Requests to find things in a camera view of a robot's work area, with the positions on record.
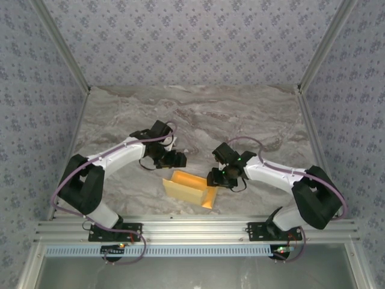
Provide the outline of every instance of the patterned wallpaper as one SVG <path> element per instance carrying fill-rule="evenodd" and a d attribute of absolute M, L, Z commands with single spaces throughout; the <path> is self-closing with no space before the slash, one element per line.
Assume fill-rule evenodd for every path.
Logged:
<path fill-rule="evenodd" d="M 12 289 L 83 97 L 27 0 L 0 1 L 0 25 L 0 288 Z"/>
<path fill-rule="evenodd" d="M 359 0 L 306 92 L 333 178 L 385 288 L 385 2 Z"/>
<path fill-rule="evenodd" d="M 45 0 L 88 85 L 295 84 L 340 0 Z"/>

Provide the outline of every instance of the white cable tray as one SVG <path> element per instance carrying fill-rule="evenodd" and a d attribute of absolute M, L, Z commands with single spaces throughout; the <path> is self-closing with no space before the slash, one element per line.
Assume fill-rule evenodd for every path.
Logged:
<path fill-rule="evenodd" d="M 46 257 L 100 257 L 101 245 L 48 245 Z M 128 246 L 123 254 L 107 256 L 136 257 L 143 245 Z M 245 245 L 148 245 L 146 257 L 227 257 L 227 256 L 272 256 L 268 244 Z"/>

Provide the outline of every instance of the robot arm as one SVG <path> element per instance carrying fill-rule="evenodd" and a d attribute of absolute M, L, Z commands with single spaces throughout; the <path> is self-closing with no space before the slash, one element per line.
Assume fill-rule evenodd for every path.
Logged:
<path fill-rule="evenodd" d="M 220 169 L 211 170 L 207 177 L 208 185 L 233 188 L 238 185 L 237 178 L 241 177 L 280 188 L 294 197 L 293 202 L 275 210 L 266 221 L 272 235 L 305 224 L 316 229 L 324 229 L 341 206 L 338 197 L 327 187 L 296 174 L 296 172 L 306 173 L 321 178 L 335 187 L 319 167 L 312 166 L 309 170 L 305 170 L 267 162 L 291 173 L 280 172 L 264 165 L 255 153 L 246 151 L 240 155 L 227 143 L 222 143 L 213 154 L 220 163 Z"/>
<path fill-rule="evenodd" d="M 106 157 L 99 157 L 91 165 L 75 175 L 59 192 L 59 197 L 77 209 L 81 214 L 103 225 L 106 228 L 116 228 L 122 218 L 111 210 L 103 201 L 103 182 L 116 170 L 140 160 L 146 156 L 153 159 L 157 169 L 163 167 L 185 167 L 186 156 L 181 152 L 171 150 L 174 137 L 167 137 L 161 141 L 151 141 L 169 135 L 172 129 L 165 123 L 156 121 L 151 129 L 136 131 L 120 144 L 96 155 L 83 157 L 74 155 L 62 177 L 61 182 L 76 168 L 93 160 L 106 152 L 113 151 Z"/>

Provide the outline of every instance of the open box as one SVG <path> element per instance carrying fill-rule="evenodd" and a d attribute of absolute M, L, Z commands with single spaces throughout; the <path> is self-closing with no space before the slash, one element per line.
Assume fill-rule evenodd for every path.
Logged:
<path fill-rule="evenodd" d="M 176 170 L 171 180 L 163 179 L 166 195 L 212 209 L 218 187 L 208 187 L 205 178 Z"/>

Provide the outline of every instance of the gray marble tabletop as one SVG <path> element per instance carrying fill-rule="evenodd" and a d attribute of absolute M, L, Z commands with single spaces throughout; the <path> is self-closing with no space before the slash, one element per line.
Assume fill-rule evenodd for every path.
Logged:
<path fill-rule="evenodd" d="M 157 119 L 174 120 L 179 126 L 175 148 L 188 159 L 187 167 L 180 170 L 204 178 L 217 166 L 212 151 L 240 135 L 262 141 L 267 160 L 305 168 L 314 163 L 297 96 L 290 86 L 93 87 L 75 152 L 87 156 L 104 151 L 130 133 L 150 128 Z M 257 152 L 258 145 L 242 140 L 233 148 L 240 153 Z M 143 164 L 152 165 L 147 159 Z M 130 163 L 106 179 L 103 200 L 121 215 L 269 215 L 291 199 L 277 188 L 248 181 L 240 193 L 219 189 L 209 210 L 165 195 L 162 178 L 170 179 L 173 170 L 148 172 L 137 162 Z"/>

